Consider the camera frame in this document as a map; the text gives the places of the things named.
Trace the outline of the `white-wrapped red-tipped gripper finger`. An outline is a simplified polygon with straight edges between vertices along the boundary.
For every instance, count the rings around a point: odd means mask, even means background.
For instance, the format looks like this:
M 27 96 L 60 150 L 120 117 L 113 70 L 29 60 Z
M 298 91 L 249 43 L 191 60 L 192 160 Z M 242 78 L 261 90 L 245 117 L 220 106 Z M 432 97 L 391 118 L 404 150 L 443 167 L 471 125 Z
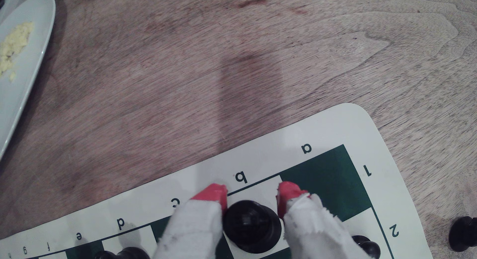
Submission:
M 214 259 L 223 236 L 227 187 L 212 183 L 180 204 L 158 242 L 154 259 Z
M 292 259 L 368 259 L 317 194 L 289 181 L 278 185 L 277 211 Z

